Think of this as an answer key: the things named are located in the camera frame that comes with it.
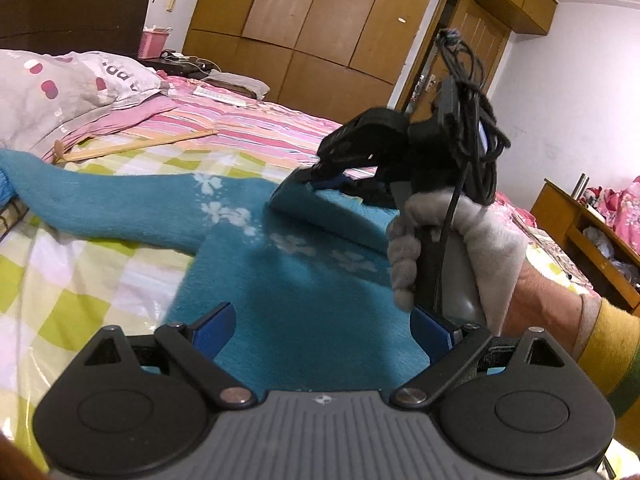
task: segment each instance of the pink basket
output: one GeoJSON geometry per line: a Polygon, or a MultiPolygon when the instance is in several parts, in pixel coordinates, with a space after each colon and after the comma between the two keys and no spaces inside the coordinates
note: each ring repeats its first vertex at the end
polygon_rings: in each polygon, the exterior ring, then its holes
{"type": "Polygon", "coordinates": [[[160,57],[166,38],[169,37],[168,32],[158,32],[156,30],[145,30],[140,40],[140,48],[138,49],[138,59],[154,59],[160,57]]]}

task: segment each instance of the wrist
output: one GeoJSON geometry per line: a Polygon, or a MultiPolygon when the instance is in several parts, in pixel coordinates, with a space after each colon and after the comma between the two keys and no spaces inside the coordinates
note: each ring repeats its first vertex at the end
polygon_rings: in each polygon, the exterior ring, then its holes
{"type": "Polygon", "coordinates": [[[547,330],[572,353],[582,317],[582,298],[542,276],[526,259],[520,269],[503,335],[520,336],[530,326],[547,330]]]}

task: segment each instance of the pink striped bedsheet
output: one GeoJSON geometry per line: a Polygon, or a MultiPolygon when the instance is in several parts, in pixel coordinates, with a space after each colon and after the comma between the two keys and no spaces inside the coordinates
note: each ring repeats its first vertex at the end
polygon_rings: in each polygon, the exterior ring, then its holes
{"type": "MultiPolygon", "coordinates": [[[[125,133],[149,139],[179,135],[210,128],[215,135],[185,140],[178,145],[187,149],[215,150],[232,148],[250,153],[260,160],[281,168],[295,169],[311,165],[323,137],[340,124],[290,110],[284,106],[244,98],[231,91],[181,77],[167,78],[177,91],[172,96],[178,105],[174,110],[154,115],[124,130],[125,133]],[[236,107],[206,97],[192,95],[196,85],[232,95],[247,102],[236,107]]],[[[353,170],[352,176],[371,176],[372,169],[353,170]]]]}

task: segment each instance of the white glove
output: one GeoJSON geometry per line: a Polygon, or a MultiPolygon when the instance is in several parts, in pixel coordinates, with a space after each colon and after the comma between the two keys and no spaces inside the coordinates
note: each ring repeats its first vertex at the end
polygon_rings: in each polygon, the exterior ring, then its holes
{"type": "MultiPolygon", "coordinates": [[[[401,310],[408,312],[414,307],[416,260],[420,255],[414,229],[442,226],[451,197],[451,190],[414,194],[406,201],[404,213],[386,229],[391,286],[394,302],[401,310]]],[[[505,228],[490,210],[466,196],[460,196],[451,230],[465,241],[487,326],[499,335],[526,256],[527,238],[505,228]]]]}

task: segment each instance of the blue towel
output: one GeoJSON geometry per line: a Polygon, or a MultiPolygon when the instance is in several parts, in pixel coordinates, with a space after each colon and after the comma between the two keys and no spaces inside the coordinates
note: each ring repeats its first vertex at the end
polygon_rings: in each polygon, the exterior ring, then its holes
{"type": "Polygon", "coordinates": [[[388,393],[428,364],[408,315],[393,306],[386,257],[272,210],[270,182],[79,174],[6,150],[0,170],[53,227],[196,254],[168,320],[193,322],[233,303],[236,333],[216,362],[260,396],[388,393]]]}
{"type": "Polygon", "coordinates": [[[311,184],[296,181],[297,172],[273,193],[272,209],[386,254],[386,226],[398,214],[397,209],[367,206],[335,189],[314,191],[311,184]]]}
{"type": "Polygon", "coordinates": [[[6,175],[0,171],[0,209],[6,206],[15,196],[14,186],[8,181],[6,175]]]}

